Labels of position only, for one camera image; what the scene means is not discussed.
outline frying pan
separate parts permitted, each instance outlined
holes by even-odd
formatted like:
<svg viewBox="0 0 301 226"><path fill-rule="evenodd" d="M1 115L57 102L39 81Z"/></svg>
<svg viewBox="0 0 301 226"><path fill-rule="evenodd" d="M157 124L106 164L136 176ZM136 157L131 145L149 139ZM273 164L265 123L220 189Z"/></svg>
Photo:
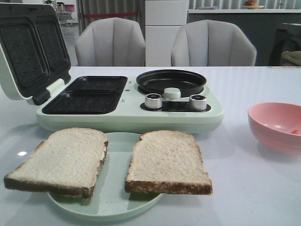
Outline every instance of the frying pan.
<svg viewBox="0 0 301 226"><path fill-rule="evenodd" d="M154 70L140 74L136 78L139 90L148 93L163 94L165 88L178 88L181 97L189 97L202 91L207 80L195 72L175 69Z"/></svg>

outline white bread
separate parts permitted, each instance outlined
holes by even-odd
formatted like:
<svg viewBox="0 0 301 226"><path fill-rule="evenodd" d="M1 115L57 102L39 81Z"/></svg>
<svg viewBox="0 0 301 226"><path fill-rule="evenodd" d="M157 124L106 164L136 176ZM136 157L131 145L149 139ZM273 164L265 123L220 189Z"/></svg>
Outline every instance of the white bread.
<svg viewBox="0 0 301 226"><path fill-rule="evenodd" d="M211 194L201 150L191 134L159 130L142 134L133 149L126 192Z"/></svg>
<svg viewBox="0 0 301 226"><path fill-rule="evenodd" d="M8 189L92 198L108 139L95 129L69 128L49 136L4 177Z"/></svg>

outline table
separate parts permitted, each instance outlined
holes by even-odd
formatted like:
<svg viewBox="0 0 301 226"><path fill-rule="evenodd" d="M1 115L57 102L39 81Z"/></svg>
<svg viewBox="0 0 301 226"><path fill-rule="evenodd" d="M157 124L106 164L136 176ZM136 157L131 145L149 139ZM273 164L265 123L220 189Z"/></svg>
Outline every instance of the table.
<svg viewBox="0 0 301 226"><path fill-rule="evenodd" d="M70 75L139 75L154 67L72 67ZM259 102L301 105L300 67L184 67L204 75L224 108L210 134L195 134L214 194L164 195L145 213L119 226L287 226L301 224L301 156L276 153L252 135L247 109ZM37 106L9 100L0 91L0 172L3 178L52 132L37 124ZM47 194L0 186L0 225L100 225L62 212Z"/></svg>

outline pink bowl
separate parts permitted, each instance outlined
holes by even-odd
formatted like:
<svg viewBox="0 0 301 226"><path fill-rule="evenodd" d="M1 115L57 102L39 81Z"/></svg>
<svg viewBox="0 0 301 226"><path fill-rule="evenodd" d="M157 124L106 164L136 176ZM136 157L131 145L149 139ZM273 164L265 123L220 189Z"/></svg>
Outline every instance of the pink bowl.
<svg viewBox="0 0 301 226"><path fill-rule="evenodd" d="M269 148L285 154L301 154L301 106L266 102L248 110L254 136Z"/></svg>

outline gray chair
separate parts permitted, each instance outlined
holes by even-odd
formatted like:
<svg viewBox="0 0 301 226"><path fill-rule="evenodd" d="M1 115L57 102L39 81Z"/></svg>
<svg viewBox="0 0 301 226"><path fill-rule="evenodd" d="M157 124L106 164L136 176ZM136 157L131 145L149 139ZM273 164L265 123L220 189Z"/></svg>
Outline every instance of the gray chair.
<svg viewBox="0 0 301 226"><path fill-rule="evenodd" d="M145 40L136 21L96 20L75 43L78 66L144 66Z"/></svg>
<svg viewBox="0 0 301 226"><path fill-rule="evenodd" d="M254 66L256 48L235 24L201 20L183 25L171 52L172 66Z"/></svg>

